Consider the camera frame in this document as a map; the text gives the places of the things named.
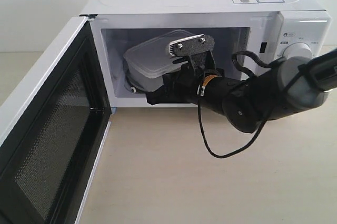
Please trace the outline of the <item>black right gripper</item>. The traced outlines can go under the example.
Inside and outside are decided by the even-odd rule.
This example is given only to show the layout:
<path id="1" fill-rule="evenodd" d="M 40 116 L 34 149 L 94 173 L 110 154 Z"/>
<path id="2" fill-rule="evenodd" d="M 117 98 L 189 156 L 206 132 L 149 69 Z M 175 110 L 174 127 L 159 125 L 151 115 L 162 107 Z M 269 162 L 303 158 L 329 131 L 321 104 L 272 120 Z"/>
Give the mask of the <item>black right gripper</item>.
<path id="1" fill-rule="evenodd" d="M 163 85 L 146 93 L 150 105 L 195 104 L 221 106 L 225 97 L 225 71 L 221 68 L 182 65 L 181 70 L 165 74 Z"/>

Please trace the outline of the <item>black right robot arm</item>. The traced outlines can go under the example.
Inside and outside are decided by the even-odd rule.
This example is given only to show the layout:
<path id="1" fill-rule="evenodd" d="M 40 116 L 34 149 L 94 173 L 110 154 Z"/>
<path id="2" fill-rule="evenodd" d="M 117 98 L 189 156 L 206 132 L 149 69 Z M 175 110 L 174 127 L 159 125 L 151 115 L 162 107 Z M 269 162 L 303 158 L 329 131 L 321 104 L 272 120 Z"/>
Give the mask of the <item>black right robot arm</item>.
<path id="1" fill-rule="evenodd" d="M 243 133 L 253 133 L 264 120 L 276 120 L 322 106 L 336 88 L 336 51 L 306 58 L 281 57 L 266 64 L 249 51 L 233 54 L 246 80 L 225 77 L 210 52 L 197 62 L 188 57 L 163 85 L 146 93 L 151 105 L 195 104 L 225 116 Z"/>

